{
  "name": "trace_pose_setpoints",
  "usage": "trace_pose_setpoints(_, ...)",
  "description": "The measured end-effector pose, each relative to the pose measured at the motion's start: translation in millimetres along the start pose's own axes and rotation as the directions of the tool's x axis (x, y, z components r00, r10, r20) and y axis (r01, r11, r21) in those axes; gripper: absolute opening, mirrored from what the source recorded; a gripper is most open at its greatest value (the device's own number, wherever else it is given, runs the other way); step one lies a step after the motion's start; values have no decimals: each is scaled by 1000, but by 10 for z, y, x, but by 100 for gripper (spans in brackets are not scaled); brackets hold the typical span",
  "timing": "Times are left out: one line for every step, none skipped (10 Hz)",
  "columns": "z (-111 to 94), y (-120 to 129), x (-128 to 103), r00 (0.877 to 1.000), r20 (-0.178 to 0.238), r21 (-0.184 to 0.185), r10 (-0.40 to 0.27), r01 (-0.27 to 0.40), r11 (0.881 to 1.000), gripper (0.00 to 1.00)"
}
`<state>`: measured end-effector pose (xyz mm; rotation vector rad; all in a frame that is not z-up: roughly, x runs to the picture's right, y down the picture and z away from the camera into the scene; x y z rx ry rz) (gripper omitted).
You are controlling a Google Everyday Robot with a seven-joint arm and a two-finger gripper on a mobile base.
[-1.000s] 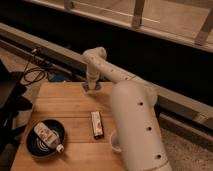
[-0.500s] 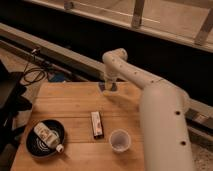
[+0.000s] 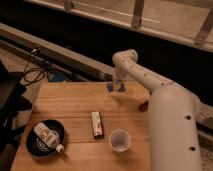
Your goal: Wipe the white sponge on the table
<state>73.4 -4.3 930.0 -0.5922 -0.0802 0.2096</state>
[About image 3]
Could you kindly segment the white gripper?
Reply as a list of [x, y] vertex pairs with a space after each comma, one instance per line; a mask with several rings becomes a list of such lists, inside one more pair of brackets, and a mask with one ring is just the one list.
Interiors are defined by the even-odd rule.
[[[113, 76], [113, 82], [114, 83], [122, 83], [120, 84], [120, 88], [118, 92], [125, 92], [126, 91], [126, 87], [125, 84], [123, 82], [126, 81], [127, 78], [127, 74], [126, 73], [119, 73], [116, 72]], [[114, 91], [114, 85], [113, 83], [107, 83], [107, 90], [108, 92], [113, 92]]]

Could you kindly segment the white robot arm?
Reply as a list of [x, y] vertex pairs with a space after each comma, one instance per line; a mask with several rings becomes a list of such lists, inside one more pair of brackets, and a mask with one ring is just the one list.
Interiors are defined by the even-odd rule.
[[151, 171], [202, 171], [196, 117], [201, 112], [197, 95], [180, 84], [137, 63], [134, 49], [112, 56], [114, 85], [124, 87], [130, 75], [150, 91], [148, 101]]

